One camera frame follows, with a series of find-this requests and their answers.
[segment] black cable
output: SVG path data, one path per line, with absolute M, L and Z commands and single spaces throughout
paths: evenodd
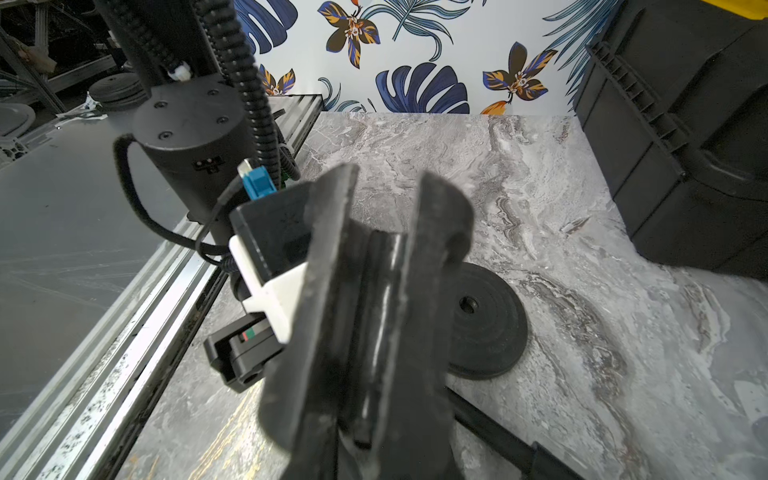
M 154 34 L 153 31 L 136 16 L 123 0 L 106 0 L 112 13 L 117 17 L 125 31 L 133 35 L 134 40 L 147 53 L 157 60 L 166 71 L 173 73 L 181 66 L 181 60 Z
M 131 176 L 131 166 L 128 163 L 128 147 L 135 141 L 136 139 L 133 134 L 125 134 L 115 139 L 112 145 L 112 150 L 114 152 L 114 166 L 118 170 L 120 186 L 123 188 L 123 193 L 125 194 L 128 203 L 131 205 L 131 209 L 139 220 L 157 235 L 160 235 L 165 240 L 175 243 L 176 245 L 196 250 L 195 240 L 172 232 L 158 222 L 152 220 L 149 213 L 144 208 L 144 205 L 141 204 L 141 199 L 139 198 L 138 193 L 136 192 L 136 186 L 134 185 L 134 179 Z M 226 245 L 211 245 L 210 243 L 201 243 L 200 250 L 207 255 L 224 255 L 230 251 Z
M 280 167 L 288 174 L 291 180 L 301 180 L 301 172 L 296 165 L 296 161 L 293 159 L 293 155 L 290 153 L 290 149 L 286 144 L 286 139 L 283 136 L 280 127 L 277 127 L 277 143 L 280 146 Z
M 240 92 L 248 124 L 253 132 L 255 158 L 270 174 L 275 188 L 280 189 L 280 149 L 272 109 L 264 91 L 250 46 L 231 0 L 197 0 L 197 15 L 219 66 Z
M 499 455 L 506 458 L 523 474 L 528 474 L 533 466 L 534 449 L 520 440 L 509 430 L 496 423 L 491 417 L 481 412 L 464 397 L 445 387 L 448 399 L 453 406 L 453 416 L 470 432 L 487 443 Z
M 301 172 L 293 159 L 293 155 L 291 155 L 288 147 L 283 145 L 280 145 L 280 166 L 291 177 L 291 180 L 301 180 Z
M 200 232 L 197 234 L 197 239 L 195 239 L 194 241 L 195 251 L 201 257 L 203 257 L 205 261 L 207 261 L 211 265 L 222 266 L 222 262 L 216 261 L 210 258 L 208 255 L 206 255 L 206 252 L 203 251 L 203 245 L 204 245 L 203 238 L 205 238 L 205 236 L 208 235 L 208 232 L 210 232 L 210 228 L 213 226 L 214 222 L 219 217 L 219 215 L 221 215 L 221 211 L 224 209 L 226 205 L 228 205 L 228 203 L 237 194 L 237 192 L 240 191 L 241 188 L 243 188 L 243 179 L 240 178 L 240 175 L 236 175 L 235 178 L 230 180 L 227 187 L 224 188 L 224 191 L 221 192 L 219 197 L 216 199 L 216 205 L 214 205 L 214 209 L 210 212 L 210 218 L 203 225 L 203 229 L 200 230 Z

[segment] coiled cable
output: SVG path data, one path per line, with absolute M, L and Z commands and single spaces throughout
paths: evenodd
M 147 51 L 166 71 L 174 72 L 182 65 L 182 61 L 163 44 L 150 30 L 147 24 L 139 18 L 123 0 L 106 0 L 107 6 L 117 17 L 120 25 L 132 34 L 137 43 Z
M 231 0 L 198 0 L 197 15 L 211 41 L 223 74 L 240 92 L 248 124 L 253 132 L 255 158 L 280 189 L 280 149 L 272 109 L 254 58 Z
M 288 174 L 291 180 L 300 180 L 301 172 L 298 165 L 296 165 L 296 161 L 293 159 L 293 154 L 290 153 L 280 127 L 277 127 L 277 144 L 280 146 L 280 167 Z

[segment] gray tabletop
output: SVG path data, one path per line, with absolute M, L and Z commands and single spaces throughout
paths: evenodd
M 585 478 L 768 475 L 768 286 L 641 258 L 575 119 L 324 113 L 298 159 L 308 179 L 359 164 L 353 215 L 380 228 L 409 224 L 421 170 L 471 199 L 468 259 L 531 325 L 510 373 L 448 383 L 525 441 Z M 242 314 L 222 290 L 118 478 L 279 477 L 260 386 L 229 391 L 201 347 Z M 519 477 L 463 428 L 452 443 L 467 478 Z
M 132 121 L 47 125 L 32 135 L 44 143 L 0 165 L 0 439 L 161 242 L 114 169 L 112 141 Z M 176 225 L 184 205 L 138 147 L 131 171 L 153 218 Z

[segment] marble surface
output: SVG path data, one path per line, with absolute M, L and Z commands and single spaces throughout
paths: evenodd
M 508 374 L 449 385 L 585 478 L 768 478 L 768 286 L 660 266 L 634 251 L 572 118 L 321 114 L 305 177 L 361 165 L 354 216 L 409 224 L 419 172 L 475 206 L 469 261 L 518 292 L 528 348 Z M 201 341 L 242 314 L 228 289 L 118 478 L 279 478 L 260 387 L 225 389 Z M 519 478 L 462 427 L 467 479 Z

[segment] black storage box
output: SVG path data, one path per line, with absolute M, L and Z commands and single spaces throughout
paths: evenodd
M 768 279 L 768 20 L 628 1 L 575 102 L 637 251 Z

